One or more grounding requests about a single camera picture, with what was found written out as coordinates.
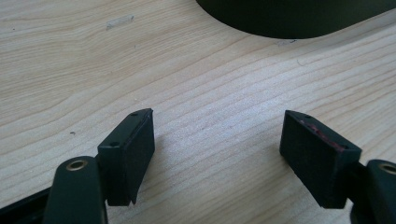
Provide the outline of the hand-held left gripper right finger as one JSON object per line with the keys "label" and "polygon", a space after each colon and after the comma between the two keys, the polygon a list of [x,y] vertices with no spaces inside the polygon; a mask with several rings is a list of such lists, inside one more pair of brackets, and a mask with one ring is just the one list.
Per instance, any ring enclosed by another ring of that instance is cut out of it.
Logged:
{"label": "hand-held left gripper right finger", "polygon": [[345,206],[346,173],[359,162],[359,147],[314,117],[286,110],[279,152],[321,207]]}

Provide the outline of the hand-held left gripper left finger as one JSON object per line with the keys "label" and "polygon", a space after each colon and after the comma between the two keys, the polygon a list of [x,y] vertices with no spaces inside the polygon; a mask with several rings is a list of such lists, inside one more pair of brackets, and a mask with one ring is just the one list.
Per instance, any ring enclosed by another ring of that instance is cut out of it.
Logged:
{"label": "hand-held left gripper left finger", "polygon": [[136,203],[155,151],[153,110],[128,115],[98,146],[97,160],[109,206]]}

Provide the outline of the black rounded object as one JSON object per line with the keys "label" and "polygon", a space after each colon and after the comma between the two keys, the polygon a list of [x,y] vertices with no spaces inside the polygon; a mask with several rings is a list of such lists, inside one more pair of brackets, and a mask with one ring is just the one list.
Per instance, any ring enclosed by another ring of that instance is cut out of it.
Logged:
{"label": "black rounded object", "polygon": [[396,9],[396,0],[196,0],[237,30],[272,38],[328,35]]}

